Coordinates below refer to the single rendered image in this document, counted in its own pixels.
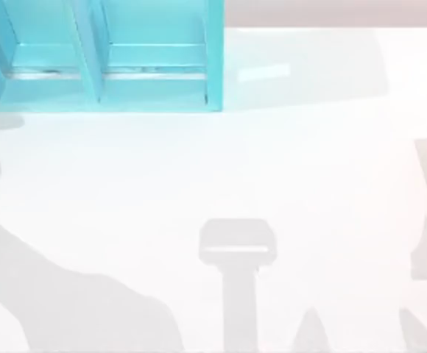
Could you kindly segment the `light blue rack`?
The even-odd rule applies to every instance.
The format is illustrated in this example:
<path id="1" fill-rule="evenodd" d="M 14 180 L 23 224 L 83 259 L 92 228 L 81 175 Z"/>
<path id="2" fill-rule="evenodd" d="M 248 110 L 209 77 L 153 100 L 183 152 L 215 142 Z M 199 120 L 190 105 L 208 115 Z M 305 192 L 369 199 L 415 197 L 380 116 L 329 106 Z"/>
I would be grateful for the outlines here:
<path id="1" fill-rule="evenodd" d="M 0 0 L 0 112 L 223 108 L 225 0 Z"/>

